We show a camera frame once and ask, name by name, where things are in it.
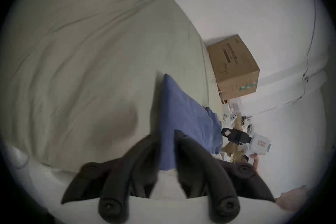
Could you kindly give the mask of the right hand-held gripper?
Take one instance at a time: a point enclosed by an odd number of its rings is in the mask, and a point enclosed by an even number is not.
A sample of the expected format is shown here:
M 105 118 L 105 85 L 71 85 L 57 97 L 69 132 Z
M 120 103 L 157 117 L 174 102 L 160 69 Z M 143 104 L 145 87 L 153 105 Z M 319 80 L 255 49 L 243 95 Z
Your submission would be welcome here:
M 222 136 L 226 137 L 229 142 L 237 145 L 246 144 L 247 149 L 245 150 L 245 155 L 267 155 L 271 149 L 271 140 L 267 137 L 259 135 L 257 133 L 252 133 L 250 137 L 247 133 L 238 129 L 223 128 L 221 130 Z

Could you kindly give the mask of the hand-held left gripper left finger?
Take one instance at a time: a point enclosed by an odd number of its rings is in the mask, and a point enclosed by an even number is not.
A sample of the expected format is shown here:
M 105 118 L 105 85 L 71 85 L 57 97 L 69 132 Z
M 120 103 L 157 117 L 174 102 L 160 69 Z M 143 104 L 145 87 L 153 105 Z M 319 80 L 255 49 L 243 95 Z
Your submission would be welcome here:
M 86 163 L 67 187 L 61 204 L 99 198 L 98 213 L 108 223 L 125 223 L 129 197 L 149 198 L 158 178 L 159 138 L 148 135 L 120 158 Z

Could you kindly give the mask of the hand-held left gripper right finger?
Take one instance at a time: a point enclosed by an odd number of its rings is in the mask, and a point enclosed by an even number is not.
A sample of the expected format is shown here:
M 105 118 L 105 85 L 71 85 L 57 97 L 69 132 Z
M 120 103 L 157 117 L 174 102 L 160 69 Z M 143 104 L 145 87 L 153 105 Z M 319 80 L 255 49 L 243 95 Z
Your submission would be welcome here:
M 178 181 L 187 198 L 208 196 L 209 217 L 215 223 L 228 223 L 238 216 L 238 197 L 275 202 L 251 164 L 216 159 L 178 129 L 174 130 L 174 154 Z

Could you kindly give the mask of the person's right hand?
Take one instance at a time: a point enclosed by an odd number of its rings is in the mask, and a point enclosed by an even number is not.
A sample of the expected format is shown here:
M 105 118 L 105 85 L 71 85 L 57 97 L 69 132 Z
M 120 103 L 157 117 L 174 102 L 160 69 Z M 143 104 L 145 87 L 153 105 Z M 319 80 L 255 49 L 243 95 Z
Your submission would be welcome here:
M 253 170 L 255 171 L 256 174 L 259 174 L 258 172 L 259 155 L 255 153 L 255 154 L 250 155 L 249 157 L 254 160 L 252 164 Z

